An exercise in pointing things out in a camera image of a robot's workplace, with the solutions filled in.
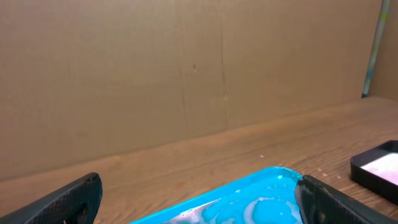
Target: wooden table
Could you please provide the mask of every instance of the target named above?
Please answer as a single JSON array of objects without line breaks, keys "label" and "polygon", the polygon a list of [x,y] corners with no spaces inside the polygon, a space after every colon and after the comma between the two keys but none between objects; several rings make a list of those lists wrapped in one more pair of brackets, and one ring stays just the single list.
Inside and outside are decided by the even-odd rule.
[{"label": "wooden table", "polygon": [[297,114],[225,133],[105,157],[0,182],[0,215],[98,172],[95,223],[127,223],[269,166],[310,174],[385,215],[398,207],[349,179],[349,159],[398,139],[398,103],[380,98]]}]

